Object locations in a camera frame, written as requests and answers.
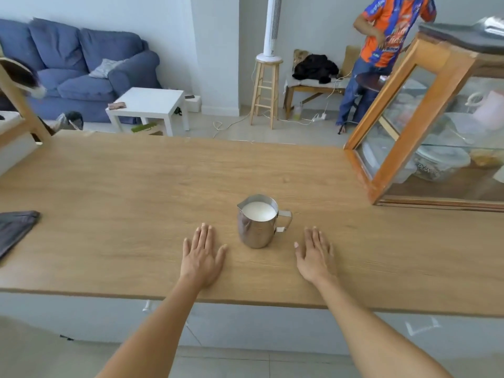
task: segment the hand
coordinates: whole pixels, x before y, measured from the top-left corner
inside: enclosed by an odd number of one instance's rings
[[[331,274],[331,271],[335,271],[333,245],[327,242],[325,236],[316,227],[304,230],[306,252],[303,252],[297,242],[294,243],[299,273],[314,285],[323,279],[332,279],[337,282],[337,277]]]
[[[199,289],[212,285],[222,271],[227,245],[214,254],[213,227],[205,223],[194,232],[192,242],[184,239],[180,279],[194,282]]]
[[[376,44],[378,45],[379,49],[385,49],[387,47],[387,37],[382,31],[379,31],[376,29],[376,32],[374,34],[376,38]]]

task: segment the sofa cushion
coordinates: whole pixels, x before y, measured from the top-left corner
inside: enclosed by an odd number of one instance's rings
[[[34,18],[30,21],[29,27],[46,67],[88,70],[79,43],[77,28],[41,18]]]
[[[67,80],[57,89],[63,98],[68,99],[105,102],[113,102],[117,99],[117,94],[109,80],[91,78],[89,75]]]
[[[35,71],[45,68],[28,24],[0,19],[0,45],[5,57],[17,59]]]
[[[60,97],[57,88],[60,84],[71,78],[86,75],[85,71],[71,69],[44,69],[37,72],[38,79],[43,87],[47,89],[46,95],[50,97]]]
[[[81,29],[79,38],[90,71],[100,66],[104,58],[122,61],[144,50],[144,44],[140,37],[127,31],[108,32]]]

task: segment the person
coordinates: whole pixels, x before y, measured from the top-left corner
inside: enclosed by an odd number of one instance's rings
[[[433,22],[436,15],[434,0],[374,0],[356,18],[353,26],[367,38],[340,104],[336,120],[339,133],[345,132],[350,109],[358,95],[361,94],[362,98],[353,116],[354,123],[361,121],[378,95],[372,90],[362,90],[356,76],[367,72],[390,75],[404,40],[417,18],[420,16],[426,22]]]
[[[294,243],[299,273],[315,285],[343,332],[363,378],[453,378],[438,362],[359,305],[338,279],[335,251],[322,231],[304,231]],[[227,245],[214,252],[215,230],[202,224],[184,239],[180,278],[168,297],[105,364],[97,378],[166,378],[198,293],[223,268]]]

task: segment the kitchen counter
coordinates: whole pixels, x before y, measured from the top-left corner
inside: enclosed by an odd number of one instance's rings
[[[256,193],[293,212],[264,249],[236,229]],[[503,214],[371,206],[333,147],[60,132],[0,177],[0,212],[27,209],[43,217],[0,261],[3,291],[161,299],[206,222],[230,249],[199,301],[324,307],[293,248],[317,225],[376,311],[504,317]]]

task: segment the milk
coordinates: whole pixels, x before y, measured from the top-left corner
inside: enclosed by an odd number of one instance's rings
[[[277,212],[268,203],[252,202],[241,210],[245,216],[254,221],[269,221],[273,219]]]

